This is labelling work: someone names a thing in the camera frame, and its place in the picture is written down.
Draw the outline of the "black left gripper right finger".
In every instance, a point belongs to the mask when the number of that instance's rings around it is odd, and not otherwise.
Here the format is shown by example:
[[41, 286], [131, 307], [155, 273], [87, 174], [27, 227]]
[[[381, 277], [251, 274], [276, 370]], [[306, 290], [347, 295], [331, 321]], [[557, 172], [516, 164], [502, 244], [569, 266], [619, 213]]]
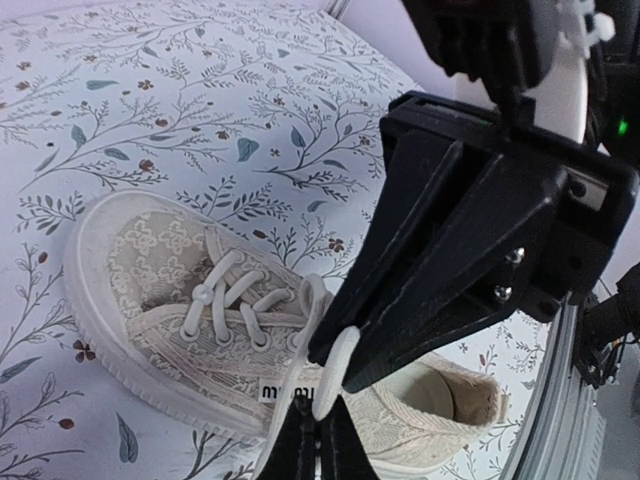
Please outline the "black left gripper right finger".
[[322, 420], [322, 478], [379, 480], [342, 396]]

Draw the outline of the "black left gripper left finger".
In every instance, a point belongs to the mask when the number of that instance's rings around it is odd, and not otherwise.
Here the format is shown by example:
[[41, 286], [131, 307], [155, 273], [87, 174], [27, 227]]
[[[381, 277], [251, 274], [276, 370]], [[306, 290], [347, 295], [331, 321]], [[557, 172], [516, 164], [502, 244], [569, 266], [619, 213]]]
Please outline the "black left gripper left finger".
[[310, 402], [292, 402], [258, 480], [311, 480], [316, 469], [316, 423]]

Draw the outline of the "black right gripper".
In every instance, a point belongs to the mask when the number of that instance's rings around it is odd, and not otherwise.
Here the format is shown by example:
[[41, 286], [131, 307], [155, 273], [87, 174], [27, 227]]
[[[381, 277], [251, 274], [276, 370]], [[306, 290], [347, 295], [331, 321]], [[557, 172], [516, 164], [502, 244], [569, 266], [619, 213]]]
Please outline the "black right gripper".
[[551, 321], [610, 260], [637, 174], [533, 127], [412, 93], [382, 119], [387, 178], [339, 319], [356, 393], [521, 310]]

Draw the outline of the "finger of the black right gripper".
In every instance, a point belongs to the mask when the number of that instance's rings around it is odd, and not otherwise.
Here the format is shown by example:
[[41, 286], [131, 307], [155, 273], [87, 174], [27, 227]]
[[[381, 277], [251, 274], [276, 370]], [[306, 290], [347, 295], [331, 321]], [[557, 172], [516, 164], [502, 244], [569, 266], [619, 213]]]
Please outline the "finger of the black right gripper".
[[500, 320], [484, 276], [477, 196], [497, 153], [420, 131], [385, 151], [386, 180], [363, 246], [309, 347], [323, 363], [349, 326], [360, 363], [407, 363]]

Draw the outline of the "cream lace platform sneaker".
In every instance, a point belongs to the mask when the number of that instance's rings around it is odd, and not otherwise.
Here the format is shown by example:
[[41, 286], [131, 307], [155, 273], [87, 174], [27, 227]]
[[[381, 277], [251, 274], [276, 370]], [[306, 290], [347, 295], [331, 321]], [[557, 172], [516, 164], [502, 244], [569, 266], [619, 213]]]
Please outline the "cream lace platform sneaker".
[[[332, 301], [221, 224], [137, 190], [94, 200], [74, 227], [65, 289], [83, 339], [135, 395], [187, 424], [272, 446], [296, 394], [326, 412], [337, 371], [307, 362]], [[346, 406], [368, 458], [416, 478], [501, 423], [490, 376], [428, 353]]]

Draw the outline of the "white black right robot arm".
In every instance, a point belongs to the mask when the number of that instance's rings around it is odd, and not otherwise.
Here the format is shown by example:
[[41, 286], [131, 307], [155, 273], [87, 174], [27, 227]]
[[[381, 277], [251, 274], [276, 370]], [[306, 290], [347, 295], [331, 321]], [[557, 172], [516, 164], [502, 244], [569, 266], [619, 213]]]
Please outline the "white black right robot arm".
[[431, 59], [481, 81], [487, 111], [409, 92], [380, 132], [386, 179], [362, 249], [307, 359], [359, 340], [358, 392], [521, 311], [579, 304], [639, 191], [635, 1], [408, 1]]

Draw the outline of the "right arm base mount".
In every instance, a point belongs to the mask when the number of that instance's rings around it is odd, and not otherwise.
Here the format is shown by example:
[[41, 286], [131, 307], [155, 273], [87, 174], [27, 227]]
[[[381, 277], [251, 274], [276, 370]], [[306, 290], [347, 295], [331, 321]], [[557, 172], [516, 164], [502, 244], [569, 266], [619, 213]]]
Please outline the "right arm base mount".
[[639, 342], [639, 265], [616, 286], [617, 293], [603, 302], [585, 302], [577, 317], [573, 365], [594, 389], [615, 377], [627, 336]]

